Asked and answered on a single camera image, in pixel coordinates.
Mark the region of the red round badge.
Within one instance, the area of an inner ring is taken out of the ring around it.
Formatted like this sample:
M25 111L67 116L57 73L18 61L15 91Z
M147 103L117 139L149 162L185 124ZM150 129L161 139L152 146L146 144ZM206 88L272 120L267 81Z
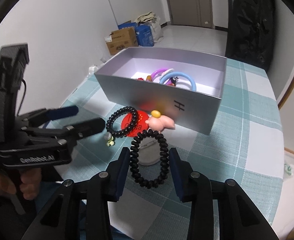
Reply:
M149 129L149 126L146 123L146 120L148 120L149 115L146 112L141 111L141 110L138 110L138 115L139 115L138 122L137 122L135 128L130 133L128 133L128 135L127 135L128 137L133 138L133 137L137 136L138 132L141 133L143 130ZM131 119L132 119L131 113L127 113L121 122L121 129L126 128L129 125L129 123L131 122Z

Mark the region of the teal plaid tablecloth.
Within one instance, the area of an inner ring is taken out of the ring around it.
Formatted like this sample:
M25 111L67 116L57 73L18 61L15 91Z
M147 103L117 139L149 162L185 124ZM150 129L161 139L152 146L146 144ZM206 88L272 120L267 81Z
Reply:
M77 105L79 113L53 121L47 128L62 128L96 117L105 120L121 105L109 102L94 76L88 78L63 103ZM284 138L277 102L266 72L258 67L227 60L222 101L210 135L176 125L165 130L169 148L209 179L232 178L272 224L283 184ZM74 182L90 179L118 159L132 139L116 139L106 146L103 133L80 140L69 165L56 169ZM181 203L171 174L158 188L140 187L127 175L123 195L109 203L113 239L186 239L190 203Z

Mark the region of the clear plastic bag green print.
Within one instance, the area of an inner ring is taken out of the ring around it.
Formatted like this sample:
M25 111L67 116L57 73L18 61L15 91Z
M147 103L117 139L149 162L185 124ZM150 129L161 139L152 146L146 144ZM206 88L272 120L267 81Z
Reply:
M284 164L284 176L285 177L290 177L292 176L292 167L290 164L285 163Z

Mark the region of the pink pig figure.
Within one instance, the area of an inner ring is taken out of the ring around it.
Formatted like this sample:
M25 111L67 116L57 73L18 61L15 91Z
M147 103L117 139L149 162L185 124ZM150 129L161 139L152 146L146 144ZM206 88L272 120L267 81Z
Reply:
M164 129L175 129L175 122L166 115L162 115L160 111L153 110L151 116L145 121L153 131L162 132Z

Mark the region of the brown cardboard box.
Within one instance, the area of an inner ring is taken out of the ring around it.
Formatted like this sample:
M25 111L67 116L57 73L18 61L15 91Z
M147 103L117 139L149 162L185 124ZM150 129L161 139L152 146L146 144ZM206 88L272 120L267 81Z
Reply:
M112 56L123 49L138 46L135 29L133 27L113 31L110 35L105 37L104 40Z

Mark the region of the blue cardboard box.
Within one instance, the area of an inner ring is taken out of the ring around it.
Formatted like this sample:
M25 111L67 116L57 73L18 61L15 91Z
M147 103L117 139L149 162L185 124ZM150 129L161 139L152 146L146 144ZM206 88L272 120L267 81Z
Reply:
M118 25L118 29L125 29L133 27L138 45L141 47L153 47L154 38L152 36L151 28L147 25L137 24L135 22L128 22Z

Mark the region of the grey open cardboard box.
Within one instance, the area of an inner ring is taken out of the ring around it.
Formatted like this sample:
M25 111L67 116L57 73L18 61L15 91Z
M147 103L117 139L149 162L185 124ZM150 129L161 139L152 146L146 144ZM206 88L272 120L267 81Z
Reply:
M226 57L191 50L131 47L95 77L111 102L158 110L175 124L210 134L222 100ZM137 78L151 81L140 81Z

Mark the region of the beige canvas bag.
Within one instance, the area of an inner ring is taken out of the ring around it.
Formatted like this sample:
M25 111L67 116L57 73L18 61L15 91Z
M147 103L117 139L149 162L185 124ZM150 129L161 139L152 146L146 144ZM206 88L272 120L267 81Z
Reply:
M163 31L160 24L160 17L150 11L138 16L135 20L137 25L146 25L151 28L151 33L155 43L161 42L163 39Z

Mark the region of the grey brown door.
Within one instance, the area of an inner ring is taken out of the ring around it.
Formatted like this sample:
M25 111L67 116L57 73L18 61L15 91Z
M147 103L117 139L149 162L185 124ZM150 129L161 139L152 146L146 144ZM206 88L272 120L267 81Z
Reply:
M173 25L212 29L212 0L167 0Z

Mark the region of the black large backpack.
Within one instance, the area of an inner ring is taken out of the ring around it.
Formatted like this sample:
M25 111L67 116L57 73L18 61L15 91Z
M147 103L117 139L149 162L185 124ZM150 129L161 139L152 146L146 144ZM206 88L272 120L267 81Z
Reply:
M275 0L228 0L226 56L268 71L276 35Z

